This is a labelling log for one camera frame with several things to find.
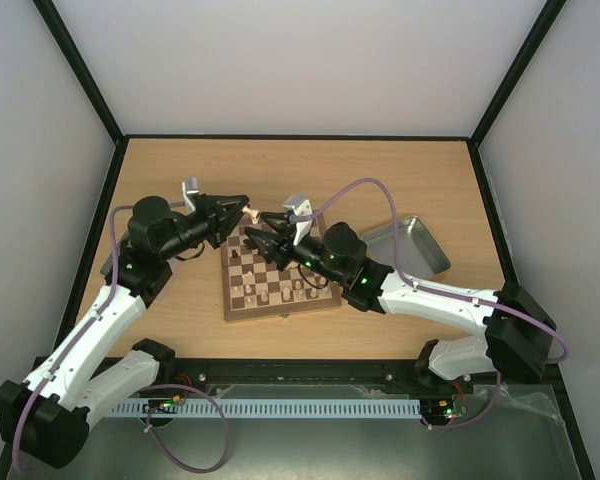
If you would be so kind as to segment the white chess piece handed over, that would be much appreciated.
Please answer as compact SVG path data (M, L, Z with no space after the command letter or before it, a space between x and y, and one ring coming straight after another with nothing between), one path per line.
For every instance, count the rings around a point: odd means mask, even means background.
M248 215L250 217L252 224L257 224L259 222L260 215L261 215L261 212L259 210L252 209L250 207L245 206L242 209L242 211L245 215Z

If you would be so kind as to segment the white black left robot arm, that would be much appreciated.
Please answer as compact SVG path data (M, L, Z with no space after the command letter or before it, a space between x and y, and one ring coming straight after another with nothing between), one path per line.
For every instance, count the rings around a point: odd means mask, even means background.
M159 196L130 206L122 237L111 238L111 265L93 304L61 344L19 384L0 387L0 433L21 455L69 464L99 421L133 393L172 371L172 349L145 339L103 373L96 370L173 275L177 257L203 243L219 247L248 207L246 195L184 197L186 212Z

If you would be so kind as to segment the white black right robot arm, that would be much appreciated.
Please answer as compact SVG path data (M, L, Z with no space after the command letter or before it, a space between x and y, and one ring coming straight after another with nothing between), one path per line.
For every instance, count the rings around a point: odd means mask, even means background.
M267 263L307 268L337 285L359 311L414 315L466 332L458 340L425 344L416 367L423 389L435 392L449 381L489 372L522 383L542 379L556 326L521 286L493 291L425 281L372 260L344 222L314 237L283 214L265 212L262 219L263 227L248 226L245 234Z

